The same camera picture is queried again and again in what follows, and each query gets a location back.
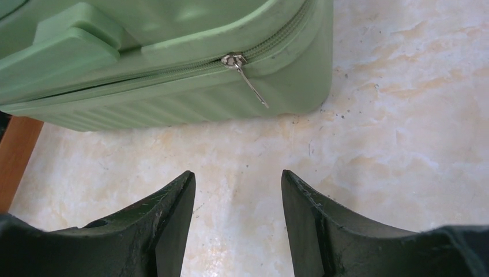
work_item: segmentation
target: zipper teeth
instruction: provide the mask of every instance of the zipper teeth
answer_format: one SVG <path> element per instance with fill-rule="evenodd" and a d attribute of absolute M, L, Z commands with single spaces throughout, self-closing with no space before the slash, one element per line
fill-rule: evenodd
<path fill-rule="evenodd" d="M 300 7 L 299 11 L 287 22 L 281 29 L 279 29 L 273 36 L 270 38 L 266 39 L 262 43 L 254 46 L 251 49 L 248 49 L 246 51 L 243 51 L 243 56 L 247 59 L 248 63 L 255 61 L 258 59 L 261 55 L 267 53 L 270 51 L 272 48 L 275 46 L 279 45 L 285 39 L 290 35 L 296 27 L 302 22 L 304 16 L 307 14 L 309 7 L 312 5 L 312 3 L 315 0 L 305 0 L 304 4 Z M 92 88 L 97 88 L 97 87 L 105 87 L 105 86 L 111 86 L 114 84 L 123 84 L 128 81 L 144 81 L 148 79 L 154 79 L 154 78 L 159 78 L 162 77 L 165 80 L 161 80 L 158 83 L 164 83 L 168 81 L 173 81 L 175 80 L 176 77 L 180 76 L 193 76 L 193 73 L 195 72 L 200 72 L 204 70 L 208 70 L 209 73 L 215 72 L 218 69 L 225 69 L 223 67 L 223 64 L 220 61 L 220 58 L 223 55 L 216 56 L 213 58 L 206 59 L 204 61 L 199 61 L 199 62 L 194 62 L 194 63 L 188 63 L 186 65 L 182 66 L 177 66 L 173 68 L 166 68 L 166 69 L 156 69 L 150 72 L 144 72 L 144 73 L 136 73 L 136 74 L 126 74 L 122 76 L 117 76 L 113 77 L 112 79 L 109 80 L 103 80 L 98 83 L 94 83 L 91 85 L 86 85 L 85 87 L 82 88 L 72 88 L 71 90 L 67 91 L 69 88 L 65 88 L 60 93 L 55 93 L 51 96 L 46 96 L 43 98 L 40 98 L 38 100 L 43 100 L 43 99 L 48 99 L 54 96 L 59 96 L 59 95 L 65 95 L 65 94 L 70 94 L 73 92 L 80 92 L 80 91 L 86 91 L 88 89 Z"/>

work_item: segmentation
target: brown wooden board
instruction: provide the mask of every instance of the brown wooden board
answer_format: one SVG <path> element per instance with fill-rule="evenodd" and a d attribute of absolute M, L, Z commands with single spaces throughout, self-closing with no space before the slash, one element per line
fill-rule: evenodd
<path fill-rule="evenodd" d="M 44 122 L 12 117 L 0 141 L 0 214 L 9 211 Z"/>

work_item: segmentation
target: silver zipper pull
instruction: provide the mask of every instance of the silver zipper pull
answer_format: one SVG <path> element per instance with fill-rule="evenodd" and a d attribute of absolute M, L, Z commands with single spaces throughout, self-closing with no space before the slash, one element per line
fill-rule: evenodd
<path fill-rule="evenodd" d="M 265 99 L 253 87 L 253 85 L 250 83 L 250 80 L 248 80 L 245 73 L 243 72 L 242 66 L 245 65 L 247 63 L 247 61 L 241 53 L 229 53 L 221 59 L 221 62 L 227 68 L 237 70 L 239 72 L 239 74 L 241 74 L 243 79 L 245 80 L 246 84 L 248 84 L 248 86 L 253 90 L 253 92 L 257 96 L 258 100 L 260 100 L 260 102 L 263 105 L 265 105 L 266 108 L 269 107 L 267 102 L 265 101 Z"/>

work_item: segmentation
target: marble surface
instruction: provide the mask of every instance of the marble surface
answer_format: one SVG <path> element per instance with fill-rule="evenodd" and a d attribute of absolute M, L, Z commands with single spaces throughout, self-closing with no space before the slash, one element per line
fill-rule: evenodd
<path fill-rule="evenodd" d="M 192 170 L 182 276 L 293 275 L 282 169 L 396 227 L 489 223 L 489 2 L 334 9 L 333 87 L 315 112 L 99 133 L 46 124 L 11 213 L 81 227 Z"/>

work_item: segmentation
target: luggage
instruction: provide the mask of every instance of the luggage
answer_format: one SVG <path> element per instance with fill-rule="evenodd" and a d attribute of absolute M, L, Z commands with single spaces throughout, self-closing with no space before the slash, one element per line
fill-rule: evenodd
<path fill-rule="evenodd" d="M 0 10 L 1 111 L 91 131 L 302 114 L 328 96 L 333 0 L 61 2 Z"/>

